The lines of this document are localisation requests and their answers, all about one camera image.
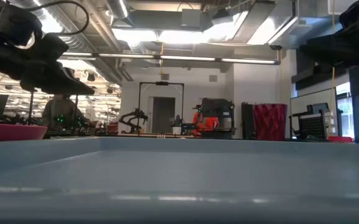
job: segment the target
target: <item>window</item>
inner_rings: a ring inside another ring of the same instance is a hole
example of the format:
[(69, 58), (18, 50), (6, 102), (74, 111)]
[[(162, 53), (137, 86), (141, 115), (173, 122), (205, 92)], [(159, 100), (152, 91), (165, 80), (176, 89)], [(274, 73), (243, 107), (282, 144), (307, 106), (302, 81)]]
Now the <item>window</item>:
[(352, 98), (350, 96), (341, 98), (338, 99), (337, 103), (338, 109), (342, 110), (342, 136), (354, 138)]
[(341, 113), (342, 136), (355, 138), (355, 132), (353, 128), (352, 97), (349, 94), (350, 93), (349, 82), (337, 86), (336, 90), (337, 90), (337, 108), (342, 111)]

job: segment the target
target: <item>black stand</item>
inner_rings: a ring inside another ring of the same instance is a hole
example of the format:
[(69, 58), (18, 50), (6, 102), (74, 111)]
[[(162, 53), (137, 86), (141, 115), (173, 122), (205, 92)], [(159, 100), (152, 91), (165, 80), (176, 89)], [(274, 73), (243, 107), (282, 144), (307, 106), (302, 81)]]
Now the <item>black stand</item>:
[(31, 115), (32, 115), (32, 103), (34, 101), (34, 90), (31, 91), (31, 96), (30, 96), (30, 108), (29, 108), (29, 117), (27, 119), (27, 124), (30, 125), (31, 124)]
[(74, 106), (74, 114), (73, 114), (73, 133), (75, 132), (75, 128), (77, 126), (77, 105), (78, 105), (78, 95), (75, 95), (75, 106)]

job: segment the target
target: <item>black cable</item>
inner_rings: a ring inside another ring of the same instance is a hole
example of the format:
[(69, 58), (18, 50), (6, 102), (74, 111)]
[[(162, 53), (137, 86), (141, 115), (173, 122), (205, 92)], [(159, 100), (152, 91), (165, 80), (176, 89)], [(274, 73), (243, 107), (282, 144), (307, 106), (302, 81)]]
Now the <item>black cable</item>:
[(90, 15), (89, 15), (88, 11), (85, 9), (84, 6), (82, 6), (80, 3), (75, 2), (75, 1), (62, 0), (62, 1), (57, 1), (57, 2), (50, 2), (50, 3), (47, 3), (47, 4), (43, 4), (41, 6), (27, 8), (27, 10), (28, 11), (36, 11), (36, 10), (39, 10), (39, 9), (43, 9), (45, 7), (54, 6), (54, 5), (58, 5), (58, 4), (74, 4), (74, 5), (78, 6), (78, 7), (80, 7), (84, 11), (84, 13), (86, 15), (85, 25), (80, 30), (75, 31), (75, 32), (58, 32), (58, 33), (50, 33), (50, 34), (76, 35), (76, 34), (82, 33), (88, 27), (88, 25), (90, 23)]
[(189, 4), (188, 2), (181, 2), (181, 3), (178, 5), (177, 11), (179, 10), (179, 7), (180, 7), (183, 3), (186, 3), (186, 4), (189, 5), (192, 9), (194, 9), (193, 6), (192, 6), (191, 4)]

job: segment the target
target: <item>person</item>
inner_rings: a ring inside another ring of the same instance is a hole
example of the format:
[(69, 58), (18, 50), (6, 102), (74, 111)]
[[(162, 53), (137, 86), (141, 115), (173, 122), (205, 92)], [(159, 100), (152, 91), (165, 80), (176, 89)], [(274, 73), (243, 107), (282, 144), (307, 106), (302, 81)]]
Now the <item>person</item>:
[(59, 130), (60, 125), (55, 119), (58, 116), (63, 115), (68, 122), (72, 122), (74, 120), (75, 110), (77, 111), (77, 117), (80, 117), (84, 121), (88, 121), (78, 107), (75, 106), (75, 103), (70, 99), (70, 95), (55, 95), (54, 98), (46, 104), (45, 109), (42, 112), (42, 119), (50, 130)]

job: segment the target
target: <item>white wall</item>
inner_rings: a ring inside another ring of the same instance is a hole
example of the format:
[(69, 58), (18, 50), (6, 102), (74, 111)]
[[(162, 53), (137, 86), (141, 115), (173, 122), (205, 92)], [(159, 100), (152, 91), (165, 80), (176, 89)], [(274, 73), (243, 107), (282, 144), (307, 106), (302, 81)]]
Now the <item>white wall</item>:
[(286, 57), (281, 62), (281, 76), (279, 73), (279, 100), (278, 103), (287, 105), (286, 138), (290, 137), (291, 97), (296, 95), (295, 85), (291, 83), (291, 77), (297, 74), (297, 52), (287, 50)]
[(227, 100), (235, 100), (235, 65), (225, 75), (225, 96)]
[(241, 138), (241, 103), (277, 102), (277, 66), (235, 64), (235, 138)]
[[(160, 81), (160, 68), (128, 68), (129, 74), (136, 82), (124, 82), (121, 94), (120, 115), (130, 113), (138, 107), (139, 82)], [(213, 68), (164, 68), (164, 73), (170, 74), (171, 83), (184, 83), (184, 120), (191, 123), (195, 110), (192, 108), (200, 103), (201, 98), (226, 98), (225, 96), (225, 73), (220, 73), (219, 69)], [(209, 75), (218, 75), (216, 83), (209, 82)], [(141, 95), (141, 110), (145, 113), (151, 111), (152, 103), (150, 97), (174, 97), (175, 114), (181, 114), (182, 108), (182, 87), (181, 86), (155, 86), (143, 85)], [(147, 124), (141, 125), (145, 130)], [(119, 132), (129, 131), (130, 128), (124, 124), (119, 124)]]

